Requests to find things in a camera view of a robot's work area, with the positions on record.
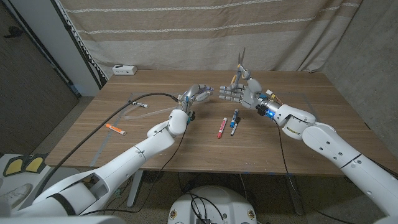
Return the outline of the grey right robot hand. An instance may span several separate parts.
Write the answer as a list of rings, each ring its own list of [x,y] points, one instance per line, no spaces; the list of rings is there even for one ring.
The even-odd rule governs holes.
[[[267,115],[271,118],[282,106],[282,103],[270,91],[263,94],[261,84],[253,79],[251,72],[240,64],[231,84],[220,86],[219,98],[240,103],[247,109],[257,110],[261,116]]]

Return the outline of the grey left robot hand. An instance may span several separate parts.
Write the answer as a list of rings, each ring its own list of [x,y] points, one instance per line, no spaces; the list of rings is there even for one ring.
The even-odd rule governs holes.
[[[213,94],[214,88],[206,84],[194,84],[183,95],[179,96],[176,109],[186,113],[196,101],[204,101]]]

